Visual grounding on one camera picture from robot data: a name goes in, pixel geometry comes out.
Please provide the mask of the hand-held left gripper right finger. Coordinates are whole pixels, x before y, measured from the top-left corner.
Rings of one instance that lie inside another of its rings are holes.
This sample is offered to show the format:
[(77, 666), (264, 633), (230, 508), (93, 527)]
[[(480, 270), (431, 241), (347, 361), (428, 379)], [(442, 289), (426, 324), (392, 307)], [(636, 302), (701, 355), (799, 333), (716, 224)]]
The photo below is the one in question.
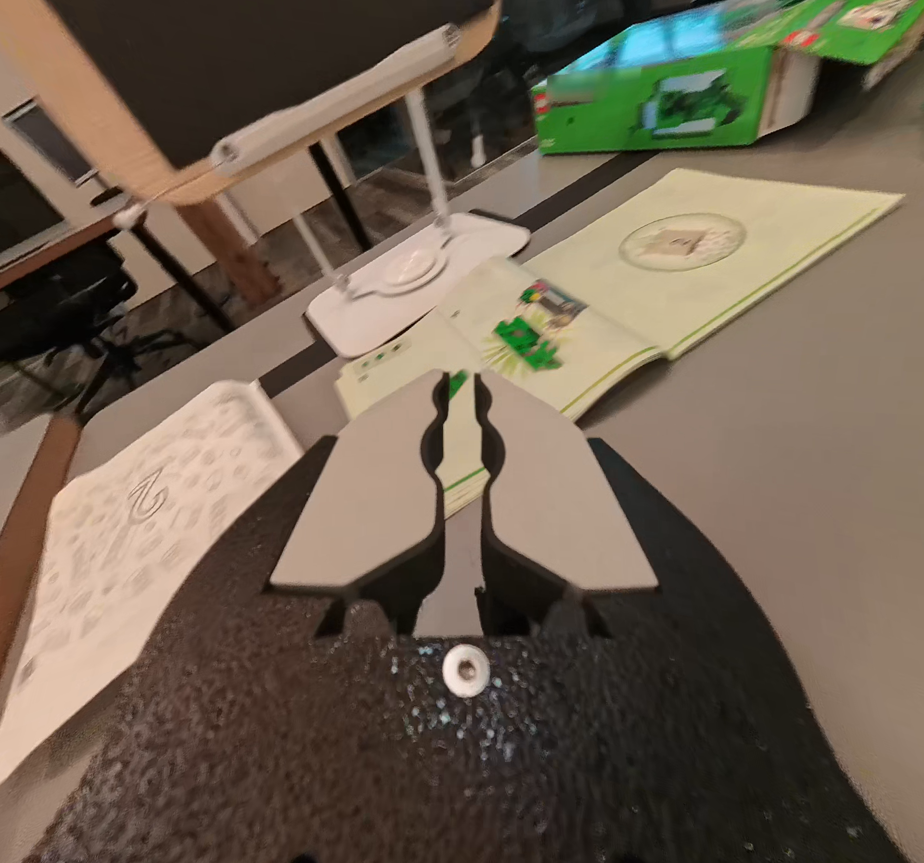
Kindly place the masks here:
[(582, 430), (503, 377), (475, 380), (483, 493), (480, 561), (491, 606), (547, 615), (555, 603), (655, 592), (660, 583)]

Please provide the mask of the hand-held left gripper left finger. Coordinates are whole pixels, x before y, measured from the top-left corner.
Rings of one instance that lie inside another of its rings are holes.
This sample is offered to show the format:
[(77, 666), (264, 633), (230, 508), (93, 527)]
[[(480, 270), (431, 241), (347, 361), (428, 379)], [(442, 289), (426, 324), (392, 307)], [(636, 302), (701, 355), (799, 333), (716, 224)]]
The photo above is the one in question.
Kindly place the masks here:
[(276, 591), (416, 615), (445, 568), (449, 375), (429, 370), (340, 431), (271, 572)]

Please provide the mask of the grey desk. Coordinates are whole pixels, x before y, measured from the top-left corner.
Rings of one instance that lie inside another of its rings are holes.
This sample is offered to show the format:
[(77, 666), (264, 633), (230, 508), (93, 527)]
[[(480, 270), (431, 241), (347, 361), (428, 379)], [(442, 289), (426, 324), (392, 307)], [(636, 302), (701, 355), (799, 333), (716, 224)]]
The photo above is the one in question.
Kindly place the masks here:
[(262, 592), (316, 477), (222, 540), (141, 668), (2, 786), (2, 861), (922, 861), (922, 53), (743, 151), (536, 153), (456, 200), (533, 258), (675, 168), (904, 194), (583, 420), (657, 594), (480, 641), (479, 505), (423, 641)]

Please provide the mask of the white desk lamp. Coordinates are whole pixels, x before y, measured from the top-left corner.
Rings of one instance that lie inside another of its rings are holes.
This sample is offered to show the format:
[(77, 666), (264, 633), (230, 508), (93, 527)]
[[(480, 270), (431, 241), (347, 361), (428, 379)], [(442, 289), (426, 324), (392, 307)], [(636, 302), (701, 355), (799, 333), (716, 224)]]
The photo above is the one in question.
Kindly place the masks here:
[(422, 156), (434, 219), (353, 274), (336, 270), (302, 215), (295, 228), (329, 287), (306, 316), (343, 359), (361, 357), (394, 339), (436, 307), (456, 283), (491, 258), (511, 258), (530, 239), (528, 230), (449, 209), (422, 94), (422, 79), (454, 59), (461, 30), (445, 24), (398, 48), (375, 66), (304, 103), (273, 112), (219, 139), (210, 162), (220, 176), (237, 176), (319, 132), (335, 119), (369, 106), (374, 97), (407, 88), (414, 139)]

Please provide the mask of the pale green instruction booklet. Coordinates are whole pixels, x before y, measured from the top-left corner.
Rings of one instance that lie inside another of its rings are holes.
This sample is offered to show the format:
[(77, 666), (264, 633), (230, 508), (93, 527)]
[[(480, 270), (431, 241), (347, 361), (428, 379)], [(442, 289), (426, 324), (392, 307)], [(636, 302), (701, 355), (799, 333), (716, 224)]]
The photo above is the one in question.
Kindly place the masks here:
[(877, 222), (903, 194), (675, 169), (520, 265), (490, 258), (335, 382), (349, 420), (423, 373), (449, 374), (445, 515), (477, 500), (474, 374), (579, 420), (631, 373), (675, 361)]

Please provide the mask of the green toy box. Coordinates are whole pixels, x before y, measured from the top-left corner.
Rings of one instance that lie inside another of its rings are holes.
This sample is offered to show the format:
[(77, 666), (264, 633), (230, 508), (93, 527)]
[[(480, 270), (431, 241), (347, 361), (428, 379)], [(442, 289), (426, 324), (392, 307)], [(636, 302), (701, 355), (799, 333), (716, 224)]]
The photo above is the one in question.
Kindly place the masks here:
[(734, 148), (805, 118), (821, 59), (757, 37), (720, 2), (631, 25), (533, 86), (544, 155)]
[(869, 92), (922, 45), (923, 0), (804, 0), (788, 11), (773, 45), (861, 68)]

